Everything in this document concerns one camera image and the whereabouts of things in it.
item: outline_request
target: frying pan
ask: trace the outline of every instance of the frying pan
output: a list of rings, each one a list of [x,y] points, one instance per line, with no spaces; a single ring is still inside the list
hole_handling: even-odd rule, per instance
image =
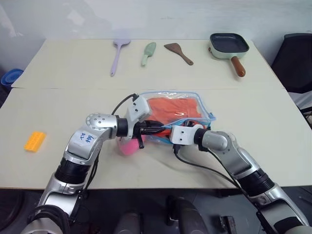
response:
[[[239,58],[249,50],[249,46],[241,35],[235,33],[214,33],[210,36],[209,51],[218,59],[230,59],[238,76],[246,74]]]

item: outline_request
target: plastic bag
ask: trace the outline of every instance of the plastic bag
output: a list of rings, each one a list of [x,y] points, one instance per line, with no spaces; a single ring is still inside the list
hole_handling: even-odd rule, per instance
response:
[[[215,116],[204,106],[199,95],[194,92],[156,91],[140,94],[147,99],[152,115],[149,120],[157,120],[168,130],[147,136],[147,140],[169,143],[168,136],[173,125],[188,125],[190,121],[205,128],[215,120]]]

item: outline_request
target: blue basket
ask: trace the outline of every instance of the blue basket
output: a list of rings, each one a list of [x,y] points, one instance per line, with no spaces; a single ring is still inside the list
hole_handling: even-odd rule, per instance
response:
[[[24,71],[21,69],[13,69],[11,71],[8,71],[7,73],[5,73],[3,75],[3,77],[1,78],[1,84],[8,90],[10,91],[12,89],[11,85],[14,83],[14,81],[16,81],[20,75],[23,73]]]

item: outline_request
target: brown spatula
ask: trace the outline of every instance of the brown spatula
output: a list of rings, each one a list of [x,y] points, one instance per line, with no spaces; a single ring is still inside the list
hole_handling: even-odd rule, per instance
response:
[[[171,43],[171,44],[167,44],[164,45],[164,47],[166,47],[168,50],[180,55],[184,61],[186,61],[186,63],[188,65],[193,65],[194,63],[188,58],[186,57],[183,53],[182,53],[182,49],[180,47],[180,45],[178,43]]]

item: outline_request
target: white table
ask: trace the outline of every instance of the white table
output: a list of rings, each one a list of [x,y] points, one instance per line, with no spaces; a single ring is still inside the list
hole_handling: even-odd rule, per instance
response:
[[[0,187],[42,189],[65,146],[92,112],[111,113],[127,94],[121,89],[13,89],[0,109]],[[195,90],[217,117],[213,130],[233,133],[281,186],[312,184],[312,131],[284,89]],[[126,104],[118,114],[125,113]],[[36,153],[23,146],[33,131],[47,134]],[[181,151],[197,163],[222,168],[195,147]],[[224,188],[228,182],[179,162],[171,147],[146,143],[122,157],[105,142],[91,188]]]
[[[140,61],[145,46],[157,43],[147,66]],[[164,48],[178,42],[189,66],[180,56]],[[238,78],[228,59],[208,52],[207,40],[133,40],[123,46],[117,71],[110,77],[116,54],[112,40],[47,40],[14,83],[17,88],[65,89],[282,89],[269,65],[248,42],[249,52],[241,59],[246,75]]]

